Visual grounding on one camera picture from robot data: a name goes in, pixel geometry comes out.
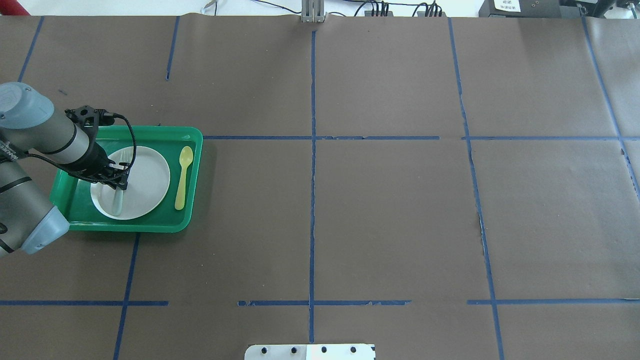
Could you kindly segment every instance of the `black band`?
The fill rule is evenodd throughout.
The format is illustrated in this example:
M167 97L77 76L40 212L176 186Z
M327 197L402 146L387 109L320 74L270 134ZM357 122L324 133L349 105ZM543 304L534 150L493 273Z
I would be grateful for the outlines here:
M61 147L60 149L58 149L56 151L43 152L43 154L45 154L45 155L57 154L57 153L61 152L62 150L66 149L67 147L70 147L71 143L73 143L74 140L76 139L77 132L78 132L78 127L76 125L74 125L74 135L71 136L71 140L69 140L69 142L65 146Z
M27 181L31 181L31 178L28 177L28 176L25 176L22 179L18 179L16 181L12 181L12 182L8 183L7 185L4 185L4 186L0 187L0 193L3 193L3 192L5 192L5 191L7 191L7 190L9 190L9 189L11 189L11 188L13 188L15 186L18 186L18 185L20 185L22 183L26 183Z
M3 248L4 251L8 252L9 254L13 252L13 249L11 249L9 245L7 245L4 241L2 241L2 239L0 239L0 247Z

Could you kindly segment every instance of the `red object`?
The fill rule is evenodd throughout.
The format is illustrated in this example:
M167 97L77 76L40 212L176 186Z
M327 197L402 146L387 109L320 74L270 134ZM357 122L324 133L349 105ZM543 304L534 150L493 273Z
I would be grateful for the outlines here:
M2 15L30 15L17 0L0 0L0 14Z

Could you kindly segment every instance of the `metal clamp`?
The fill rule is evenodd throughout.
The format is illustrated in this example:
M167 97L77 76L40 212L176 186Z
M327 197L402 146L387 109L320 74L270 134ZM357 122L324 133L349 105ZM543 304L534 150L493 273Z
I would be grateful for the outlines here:
M324 22L324 0L302 0L302 22Z

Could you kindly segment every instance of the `white metal plate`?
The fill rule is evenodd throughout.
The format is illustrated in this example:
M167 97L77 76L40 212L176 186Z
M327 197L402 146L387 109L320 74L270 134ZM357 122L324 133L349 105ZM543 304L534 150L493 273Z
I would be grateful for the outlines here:
M244 360L375 360L369 344L252 345Z

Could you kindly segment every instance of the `label sticker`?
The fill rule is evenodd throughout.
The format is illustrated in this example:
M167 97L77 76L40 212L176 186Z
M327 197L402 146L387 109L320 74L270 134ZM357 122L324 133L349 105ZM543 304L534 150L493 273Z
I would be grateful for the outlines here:
M493 0L496 10L520 12L520 0Z

